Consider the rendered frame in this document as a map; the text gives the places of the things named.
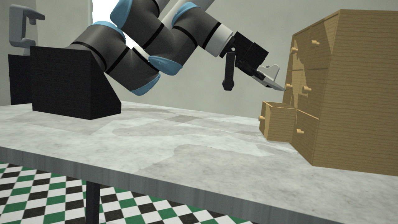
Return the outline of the brown wooden chest of drawers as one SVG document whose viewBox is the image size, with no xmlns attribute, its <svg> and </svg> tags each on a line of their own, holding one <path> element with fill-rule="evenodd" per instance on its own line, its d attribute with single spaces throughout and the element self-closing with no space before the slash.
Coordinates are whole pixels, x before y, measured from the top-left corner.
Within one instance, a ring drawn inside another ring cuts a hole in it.
<svg viewBox="0 0 398 224">
<path fill-rule="evenodd" d="M 398 11 L 340 9 L 292 37 L 337 17 L 312 166 L 398 177 Z M 309 40 L 308 35 L 308 40 Z M 302 75 L 303 75 L 302 72 Z"/>
</svg>

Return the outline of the tan wooden drawer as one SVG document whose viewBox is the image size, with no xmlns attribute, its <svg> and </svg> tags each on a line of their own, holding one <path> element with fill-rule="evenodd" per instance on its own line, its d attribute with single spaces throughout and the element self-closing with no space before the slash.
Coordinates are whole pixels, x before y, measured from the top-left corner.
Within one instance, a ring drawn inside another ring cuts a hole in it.
<svg viewBox="0 0 398 224">
<path fill-rule="evenodd" d="M 304 67 L 329 65 L 337 16 L 310 29 Z"/>
<path fill-rule="evenodd" d="M 297 108 L 286 103 L 262 101 L 260 131 L 269 141 L 292 141 Z"/>
<path fill-rule="evenodd" d="M 298 103 L 302 72 L 303 70 L 287 72 L 287 80 L 285 84 L 286 91 L 284 92 L 283 100 L 295 106 L 297 106 Z"/>
<path fill-rule="evenodd" d="M 293 37 L 288 68 L 303 68 L 309 30 Z"/>
<path fill-rule="evenodd" d="M 310 162 L 312 162 L 314 153 L 318 122 L 318 117 L 315 117 L 302 110 L 297 110 L 292 144 Z"/>
<path fill-rule="evenodd" d="M 304 70 L 298 107 L 320 115 L 327 69 Z"/>
</svg>

